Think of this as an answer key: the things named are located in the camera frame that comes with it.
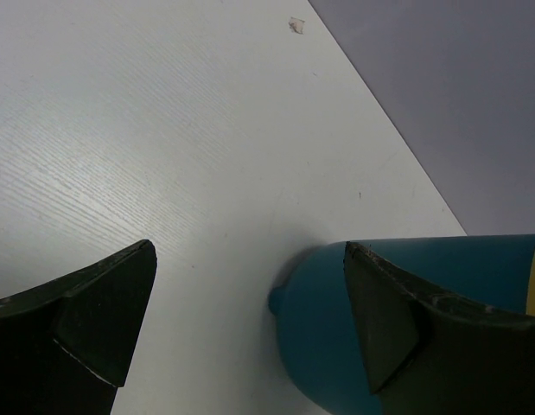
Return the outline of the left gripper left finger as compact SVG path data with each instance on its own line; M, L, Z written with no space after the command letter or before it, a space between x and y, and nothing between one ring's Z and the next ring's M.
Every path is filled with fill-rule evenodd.
M156 276L143 239L0 299L0 414L108 414L131 366Z

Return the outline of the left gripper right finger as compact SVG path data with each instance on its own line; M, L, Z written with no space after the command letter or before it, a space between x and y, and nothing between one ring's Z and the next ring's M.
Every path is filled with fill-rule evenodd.
M535 414L535 310L478 303L349 242L344 276L385 414Z

